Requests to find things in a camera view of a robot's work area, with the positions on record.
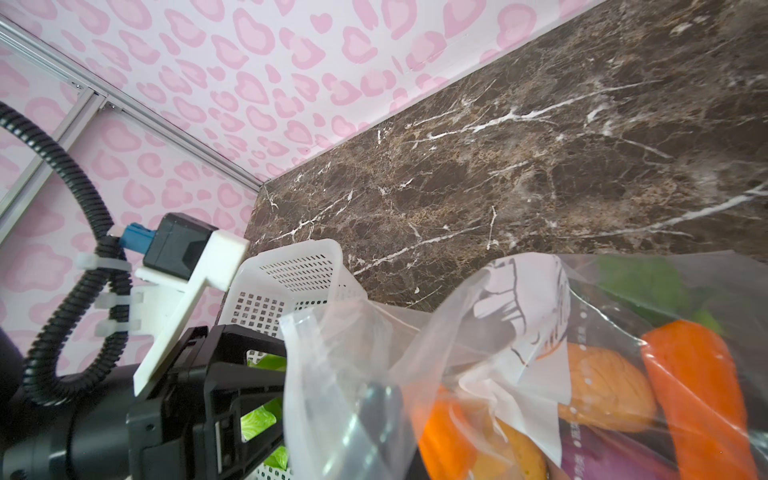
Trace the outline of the orange tomato toy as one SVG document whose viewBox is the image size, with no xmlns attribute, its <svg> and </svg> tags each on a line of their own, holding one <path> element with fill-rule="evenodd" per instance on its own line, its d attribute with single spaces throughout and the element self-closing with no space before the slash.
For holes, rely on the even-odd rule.
<svg viewBox="0 0 768 480">
<path fill-rule="evenodd" d="M 440 387 L 418 443 L 431 479 L 467 479 L 477 459 L 477 449 L 466 431 L 470 424 L 459 401 Z"/>
</svg>

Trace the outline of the purple onion toy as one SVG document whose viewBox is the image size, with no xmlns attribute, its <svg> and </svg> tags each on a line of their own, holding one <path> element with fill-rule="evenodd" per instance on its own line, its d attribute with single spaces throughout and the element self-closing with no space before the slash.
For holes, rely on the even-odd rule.
<svg viewBox="0 0 768 480">
<path fill-rule="evenodd" d="M 560 468 L 571 479 L 678 479 L 661 455 L 614 431 L 560 421 Z"/>
</svg>

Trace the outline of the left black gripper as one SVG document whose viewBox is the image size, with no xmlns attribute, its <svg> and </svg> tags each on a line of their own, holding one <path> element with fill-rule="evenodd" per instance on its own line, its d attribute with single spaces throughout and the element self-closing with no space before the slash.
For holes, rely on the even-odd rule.
<svg viewBox="0 0 768 480">
<path fill-rule="evenodd" d="M 21 386 L 23 360 L 1 340 L 1 475 L 5 479 L 243 479 L 284 441 L 275 423 L 245 439 L 241 420 L 281 398 L 285 376 L 246 363 L 284 343 L 237 325 L 187 330 L 141 392 L 134 366 L 82 397 L 42 407 Z"/>
</svg>

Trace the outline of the white perforated plastic basket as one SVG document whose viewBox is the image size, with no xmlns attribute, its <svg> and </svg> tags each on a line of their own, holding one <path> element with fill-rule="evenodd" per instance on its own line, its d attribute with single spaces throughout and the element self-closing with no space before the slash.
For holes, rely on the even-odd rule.
<svg viewBox="0 0 768 480">
<path fill-rule="evenodd" d="M 220 358 L 210 364 L 206 378 L 223 476 L 251 473 L 284 445 L 291 478 L 337 477 L 343 441 L 359 426 L 332 371 L 320 321 L 333 308 L 366 298 L 334 240 L 307 240 L 241 264 L 223 307 L 225 322 L 213 331 Z M 284 357 L 286 370 L 249 367 L 259 353 Z M 241 418 L 279 397 L 282 420 L 244 442 Z"/>
</svg>

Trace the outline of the small orange fruit toy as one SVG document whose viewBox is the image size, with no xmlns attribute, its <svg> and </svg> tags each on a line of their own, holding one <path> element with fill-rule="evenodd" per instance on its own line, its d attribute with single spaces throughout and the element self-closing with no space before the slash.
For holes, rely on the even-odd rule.
<svg viewBox="0 0 768 480">
<path fill-rule="evenodd" d="M 646 376 L 620 354 L 567 345 L 571 400 L 559 418 L 604 430 L 637 433 L 651 427 L 657 405 Z"/>
</svg>

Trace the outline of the yellow potato toy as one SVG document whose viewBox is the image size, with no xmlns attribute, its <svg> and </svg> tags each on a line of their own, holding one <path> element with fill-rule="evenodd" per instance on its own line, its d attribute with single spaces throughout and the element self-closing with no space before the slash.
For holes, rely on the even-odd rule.
<svg viewBox="0 0 768 480">
<path fill-rule="evenodd" d="M 499 420 L 483 427 L 489 444 L 479 451 L 471 470 L 473 479 L 547 479 L 545 455 L 526 435 Z"/>
</svg>

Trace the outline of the green lettuce toy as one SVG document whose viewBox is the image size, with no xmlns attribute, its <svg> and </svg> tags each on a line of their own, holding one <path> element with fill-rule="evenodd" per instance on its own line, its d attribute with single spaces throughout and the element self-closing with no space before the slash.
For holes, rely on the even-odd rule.
<svg viewBox="0 0 768 480">
<path fill-rule="evenodd" d="M 287 361 L 284 357 L 259 353 L 255 361 L 249 360 L 251 368 L 284 372 Z M 268 401 L 241 418 L 241 433 L 244 442 L 248 442 L 268 428 L 282 420 L 283 400 L 281 397 Z M 289 452 L 285 446 L 278 447 L 264 462 L 266 467 L 282 472 L 288 471 Z"/>
</svg>

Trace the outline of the clear zip top bag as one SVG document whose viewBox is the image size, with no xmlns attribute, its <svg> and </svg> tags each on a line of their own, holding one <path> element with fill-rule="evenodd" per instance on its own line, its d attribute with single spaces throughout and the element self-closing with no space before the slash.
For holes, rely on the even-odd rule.
<svg viewBox="0 0 768 480">
<path fill-rule="evenodd" d="M 324 314 L 321 338 L 359 426 L 344 439 L 343 463 L 331 479 L 430 478 L 418 443 L 440 387 L 459 401 L 477 456 L 489 447 L 485 422 L 499 420 L 539 447 L 547 479 L 571 479 L 560 468 L 558 415 L 558 406 L 571 400 L 567 345 L 612 350 L 650 383 L 640 353 L 649 325 L 598 288 L 601 256 L 611 255 L 493 260 L 431 313 L 366 299 Z M 656 405 L 649 429 L 614 432 L 678 470 Z"/>
</svg>

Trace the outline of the orange carrot toy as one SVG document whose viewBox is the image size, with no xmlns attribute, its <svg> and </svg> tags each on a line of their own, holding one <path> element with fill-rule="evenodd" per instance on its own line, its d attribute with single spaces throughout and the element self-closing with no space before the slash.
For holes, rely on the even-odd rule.
<svg viewBox="0 0 768 480">
<path fill-rule="evenodd" d="M 596 268 L 601 292 L 649 325 L 640 353 L 681 478 L 766 477 L 766 265 L 728 252 Z"/>
</svg>

